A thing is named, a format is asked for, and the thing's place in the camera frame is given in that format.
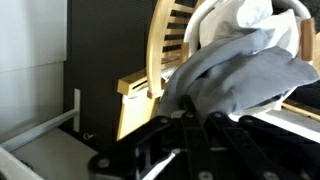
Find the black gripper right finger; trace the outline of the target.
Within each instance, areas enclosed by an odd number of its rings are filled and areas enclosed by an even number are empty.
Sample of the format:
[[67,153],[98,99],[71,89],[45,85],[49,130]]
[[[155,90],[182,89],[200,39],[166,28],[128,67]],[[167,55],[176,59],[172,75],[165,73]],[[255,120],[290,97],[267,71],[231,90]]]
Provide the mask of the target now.
[[320,145],[253,116],[232,121],[221,112],[204,123],[213,149],[222,149],[236,180],[320,180]]

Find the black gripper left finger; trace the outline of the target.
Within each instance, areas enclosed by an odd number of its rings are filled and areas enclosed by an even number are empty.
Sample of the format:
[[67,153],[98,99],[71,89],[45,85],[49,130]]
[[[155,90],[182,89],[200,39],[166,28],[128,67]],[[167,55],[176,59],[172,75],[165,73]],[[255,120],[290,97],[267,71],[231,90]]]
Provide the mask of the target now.
[[214,180],[210,142],[185,95],[182,109],[157,116],[88,162],[89,180],[142,180],[170,155],[182,156],[187,180]]

